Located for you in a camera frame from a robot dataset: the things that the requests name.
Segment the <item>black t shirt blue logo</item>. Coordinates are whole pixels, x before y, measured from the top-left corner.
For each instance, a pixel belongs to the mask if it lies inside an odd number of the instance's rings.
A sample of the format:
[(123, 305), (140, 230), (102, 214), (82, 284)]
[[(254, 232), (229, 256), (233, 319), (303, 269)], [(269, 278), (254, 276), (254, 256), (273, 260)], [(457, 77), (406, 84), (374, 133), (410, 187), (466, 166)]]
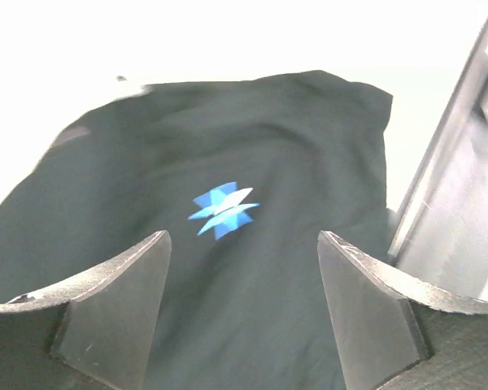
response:
[(156, 84), (86, 113), (0, 205), (0, 301), (165, 230), (145, 388), (344, 388), (317, 240), (386, 255), (392, 101), (308, 71)]

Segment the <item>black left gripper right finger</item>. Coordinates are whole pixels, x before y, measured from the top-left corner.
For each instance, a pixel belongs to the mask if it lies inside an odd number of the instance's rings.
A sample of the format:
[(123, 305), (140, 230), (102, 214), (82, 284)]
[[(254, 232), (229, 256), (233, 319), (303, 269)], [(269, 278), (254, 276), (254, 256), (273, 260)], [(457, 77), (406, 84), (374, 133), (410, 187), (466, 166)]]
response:
[(346, 388), (488, 389), (488, 302), (463, 297), (318, 237)]

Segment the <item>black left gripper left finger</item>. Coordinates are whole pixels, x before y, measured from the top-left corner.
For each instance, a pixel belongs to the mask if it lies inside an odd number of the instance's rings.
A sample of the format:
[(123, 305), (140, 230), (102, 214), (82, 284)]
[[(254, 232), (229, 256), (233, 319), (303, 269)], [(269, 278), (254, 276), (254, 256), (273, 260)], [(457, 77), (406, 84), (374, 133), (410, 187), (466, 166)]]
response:
[(139, 389), (172, 241), (123, 253), (0, 304), (0, 390)]

